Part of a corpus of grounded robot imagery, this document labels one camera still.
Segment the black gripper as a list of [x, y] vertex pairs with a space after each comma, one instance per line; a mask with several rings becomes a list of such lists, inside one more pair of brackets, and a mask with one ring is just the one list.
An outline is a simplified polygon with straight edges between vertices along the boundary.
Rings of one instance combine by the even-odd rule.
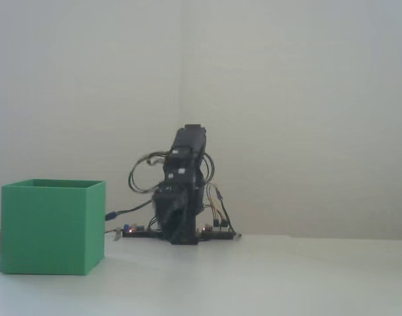
[[164, 180], [152, 199], [159, 227], [170, 234], [174, 244], [187, 219], [187, 204], [178, 201], [184, 194], [188, 201], [203, 200], [201, 159], [166, 159], [163, 164]]

